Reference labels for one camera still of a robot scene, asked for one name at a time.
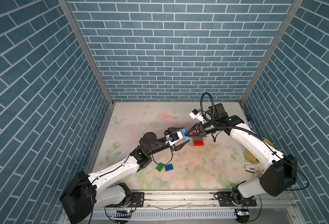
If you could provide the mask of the light blue lego brick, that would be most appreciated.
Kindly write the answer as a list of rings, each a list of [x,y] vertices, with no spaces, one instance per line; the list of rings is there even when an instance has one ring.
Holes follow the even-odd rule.
[[[184,128],[181,129],[181,134],[183,136],[184,141],[190,141],[190,138],[186,136],[186,130]]]

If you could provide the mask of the red lego brick front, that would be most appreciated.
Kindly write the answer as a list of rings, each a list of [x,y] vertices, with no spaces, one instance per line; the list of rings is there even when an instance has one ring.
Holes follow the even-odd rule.
[[[203,146],[204,145],[204,141],[203,140],[193,141],[193,145],[195,147]]]

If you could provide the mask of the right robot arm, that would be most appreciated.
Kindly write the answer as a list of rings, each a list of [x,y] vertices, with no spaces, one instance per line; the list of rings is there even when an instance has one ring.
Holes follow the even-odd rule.
[[[234,204],[242,205],[250,197],[265,193],[276,197],[296,183],[297,159],[268,145],[240,117],[228,116],[222,104],[210,106],[206,113],[194,109],[190,116],[198,119],[199,123],[186,132],[187,136],[191,137],[196,133],[198,137],[206,137],[224,131],[241,143],[263,166],[264,173],[260,177],[232,188],[231,200]]]

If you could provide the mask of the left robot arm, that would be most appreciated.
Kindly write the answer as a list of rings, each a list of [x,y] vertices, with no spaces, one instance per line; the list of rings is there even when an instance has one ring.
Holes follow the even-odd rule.
[[[166,149],[172,153],[179,151],[189,141],[189,135],[183,127],[167,129],[160,139],[155,133],[147,132],[126,159],[94,173],[77,173],[60,196],[69,222],[77,224],[100,207],[126,205],[132,195],[129,187],[124,183],[115,187],[111,185],[146,168],[154,161],[154,154]]]

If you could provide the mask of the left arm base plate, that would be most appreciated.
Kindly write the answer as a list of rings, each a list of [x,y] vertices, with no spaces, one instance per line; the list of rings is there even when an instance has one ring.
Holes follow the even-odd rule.
[[[107,208],[134,208],[144,206],[145,193],[133,192],[131,196],[125,196],[125,198],[118,204],[107,205]]]

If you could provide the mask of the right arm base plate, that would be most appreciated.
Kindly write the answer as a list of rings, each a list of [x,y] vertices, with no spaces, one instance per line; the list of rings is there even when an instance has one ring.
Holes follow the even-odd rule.
[[[218,200],[220,207],[256,207],[257,202],[254,197],[236,201],[231,191],[218,191],[214,193],[214,198]]]

